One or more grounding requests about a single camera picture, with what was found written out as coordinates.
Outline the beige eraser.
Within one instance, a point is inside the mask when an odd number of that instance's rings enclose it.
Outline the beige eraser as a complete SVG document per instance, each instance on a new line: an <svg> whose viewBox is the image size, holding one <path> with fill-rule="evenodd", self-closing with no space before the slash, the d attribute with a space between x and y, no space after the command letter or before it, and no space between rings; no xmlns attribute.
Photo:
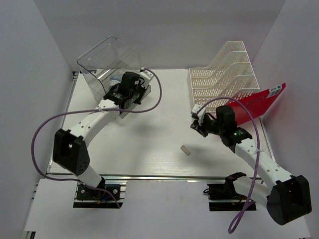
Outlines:
<svg viewBox="0 0 319 239"><path fill-rule="evenodd" d="M187 155L189 156L191 154L190 150L185 146L185 145L182 145L180 147L180 149Z"/></svg>

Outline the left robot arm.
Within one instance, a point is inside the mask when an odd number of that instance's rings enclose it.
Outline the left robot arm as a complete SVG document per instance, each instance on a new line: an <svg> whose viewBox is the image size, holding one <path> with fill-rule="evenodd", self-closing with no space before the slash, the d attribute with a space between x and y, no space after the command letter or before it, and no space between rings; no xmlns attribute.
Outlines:
<svg viewBox="0 0 319 239"><path fill-rule="evenodd" d="M109 88L97 107L79 123L55 133L53 161L88 187L95 199L105 194L105 180L90 165L88 146L110 122L125 117L150 93L154 75L147 69L125 72L110 79Z"/></svg>

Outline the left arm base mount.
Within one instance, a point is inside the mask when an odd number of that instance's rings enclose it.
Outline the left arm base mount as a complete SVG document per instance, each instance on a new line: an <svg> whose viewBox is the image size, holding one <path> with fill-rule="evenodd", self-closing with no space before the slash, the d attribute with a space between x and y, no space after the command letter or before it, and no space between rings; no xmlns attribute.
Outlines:
<svg viewBox="0 0 319 239"><path fill-rule="evenodd" d="M109 193L88 189L83 184L76 186L73 208L119 209L125 198L126 181L107 180L105 189Z"/></svg>

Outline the clear acrylic drawer organizer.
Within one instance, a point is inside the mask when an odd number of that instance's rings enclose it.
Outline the clear acrylic drawer organizer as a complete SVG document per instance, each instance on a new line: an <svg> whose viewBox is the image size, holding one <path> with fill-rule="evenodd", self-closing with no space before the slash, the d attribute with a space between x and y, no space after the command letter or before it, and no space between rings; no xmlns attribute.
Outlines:
<svg viewBox="0 0 319 239"><path fill-rule="evenodd" d="M135 91L142 86L137 49L116 37L108 37L78 57L77 64L97 102L97 108L115 108L115 115L125 117L134 104ZM108 90L110 78L123 74L121 84Z"/></svg>

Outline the blue white small jar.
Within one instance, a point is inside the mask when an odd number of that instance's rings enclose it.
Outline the blue white small jar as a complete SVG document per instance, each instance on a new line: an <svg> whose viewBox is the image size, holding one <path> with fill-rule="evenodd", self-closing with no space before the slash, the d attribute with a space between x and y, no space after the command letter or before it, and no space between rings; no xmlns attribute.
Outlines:
<svg viewBox="0 0 319 239"><path fill-rule="evenodd" d="M110 84L108 90L115 90L122 82L123 74L114 75L110 78Z"/></svg>

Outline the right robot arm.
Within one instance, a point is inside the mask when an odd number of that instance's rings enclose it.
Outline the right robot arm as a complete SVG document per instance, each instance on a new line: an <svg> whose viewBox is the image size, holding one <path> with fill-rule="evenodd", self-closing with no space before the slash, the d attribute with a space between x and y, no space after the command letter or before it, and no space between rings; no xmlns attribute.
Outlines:
<svg viewBox="0 0 319 239"><path fill-rule="evenodd" d="M191 111L191 128L202 136L217 135L222 143L242 158L264 181L255 183L245 173L237 172L225 178L224 188L214 191L211 198L238 198L249 196L265 207L271 218L279 225L285 225L312 211L310 186L308 180L300 175L294 176L283 169L266 153L259 151L252 135L238 127L235 112L230 106L216 109L216 118L211 118L206 109L195 105Z"/></svg>

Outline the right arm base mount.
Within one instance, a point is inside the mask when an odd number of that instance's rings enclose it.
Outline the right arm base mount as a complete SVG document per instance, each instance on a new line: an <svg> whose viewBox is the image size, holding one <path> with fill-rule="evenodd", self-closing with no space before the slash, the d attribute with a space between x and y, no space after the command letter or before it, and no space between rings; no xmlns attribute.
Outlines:
<svg viewBox="0 0 319 239"><path fill-rule="evenodd" d="M209 183L203 194L208 196L211 212L239 212L243 209L247 197L235 192L233 182L245 173L237 172L225 178L223 183Z"/></svg>

